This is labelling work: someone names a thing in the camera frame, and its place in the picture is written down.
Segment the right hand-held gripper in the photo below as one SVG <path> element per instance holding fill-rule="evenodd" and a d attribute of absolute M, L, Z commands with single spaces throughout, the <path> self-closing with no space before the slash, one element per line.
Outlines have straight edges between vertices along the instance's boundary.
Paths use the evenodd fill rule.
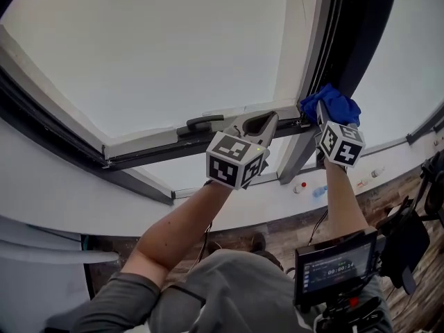
<path fill-rule="evenodd" d="M 343 167 L 355 167 L 366 147 L 364 136 L 356 128 L 343 126 L 330 120 L 323 101 L 316 105 L 317 124 L 321 125 L 321 135 L 316 146 L 331 162 Z"/>

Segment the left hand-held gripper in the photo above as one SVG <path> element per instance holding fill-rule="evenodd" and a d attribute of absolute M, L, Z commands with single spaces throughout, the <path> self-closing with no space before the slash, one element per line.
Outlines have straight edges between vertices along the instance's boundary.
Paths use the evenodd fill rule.
<path fill-rule="evenodd" d="M 207 178 L 231 189 L 247 189 L 267 166 L 267 148 L 278 121 L 275 111 L 256 111 L 236 117 L 225 133 L 217 132 L 206 150 Z"/>

